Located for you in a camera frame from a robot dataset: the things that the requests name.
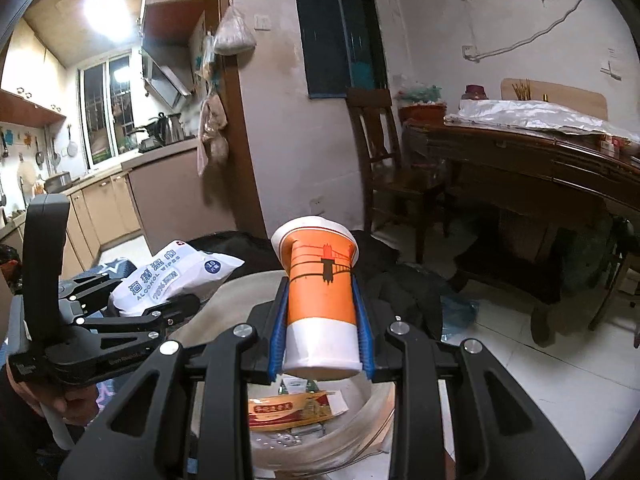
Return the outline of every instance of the blue gripper pad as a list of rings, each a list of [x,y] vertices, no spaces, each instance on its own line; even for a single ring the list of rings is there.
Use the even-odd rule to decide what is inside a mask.
[[[282,371],[282,361],[284,359],[284,347],[287,335],[287,308],[289,306],[289,282],[282,295],[282,300],[278,306],[278,315],[273,326],[271,339],[269,340],[269,365],[268,374],[271,382],[276,380],[276,376]]]
[[[358,323],[358,348],[360,349],[360,362],[362,369],[367,375],[367,379],[371,380],[375,370],[373,361],[373,334],[371,325],[367,317],[367,311],[362,301],[362,295],[358,288],[358,282],[355,276],[351,277],[351,288],[353,289],[353,303],[356,306],[356,322]]]

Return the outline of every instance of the kettle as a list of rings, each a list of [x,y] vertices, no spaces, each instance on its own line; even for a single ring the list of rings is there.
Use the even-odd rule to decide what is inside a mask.
[[[160,112],[158,114],[158,122],[155,125],[155,135],[164,144],[173,144],[184,140],[184,129],[180,124],[180,114],[171,114],[166,116]]]

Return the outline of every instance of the orange paper cup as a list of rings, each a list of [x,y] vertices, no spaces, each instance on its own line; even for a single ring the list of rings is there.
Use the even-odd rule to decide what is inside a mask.
[[[351,267],[358,245],[342,225],[318,216],[287,222],[271,238],[289,275],[287,340],[282,369],[315,380],[362,370]]]

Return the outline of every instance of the red jar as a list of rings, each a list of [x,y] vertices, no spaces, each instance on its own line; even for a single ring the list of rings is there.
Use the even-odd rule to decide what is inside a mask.
[[[462,94],[461,99],[472,99],[473,101],[481,101],[487,99],[484,93],[484,87],[480,85],[467,85],[466,92]]]

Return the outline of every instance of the chair backrest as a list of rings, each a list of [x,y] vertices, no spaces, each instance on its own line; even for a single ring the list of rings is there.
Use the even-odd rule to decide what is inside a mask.
[[[364,179],[372,178],[371,165],[391,159],[396,170],[402,166],[396,120],[391,111],[391,93],[388,89],[363,90],[347,88],[347,108],[356,139],[360,171]],[[382,115],[386,118],[389,149],[385,145]]]

